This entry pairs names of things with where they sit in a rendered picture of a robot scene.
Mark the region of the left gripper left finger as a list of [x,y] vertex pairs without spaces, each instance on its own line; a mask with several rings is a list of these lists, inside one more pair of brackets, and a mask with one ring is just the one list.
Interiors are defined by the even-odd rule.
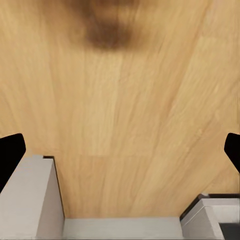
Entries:
[[26,152],[22,133],[0,138],[0,193]]

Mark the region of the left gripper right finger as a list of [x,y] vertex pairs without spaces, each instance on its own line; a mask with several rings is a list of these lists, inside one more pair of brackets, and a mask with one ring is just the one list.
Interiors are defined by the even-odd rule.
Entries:
[[224,151],[240,173],[240,135],[228,133]]

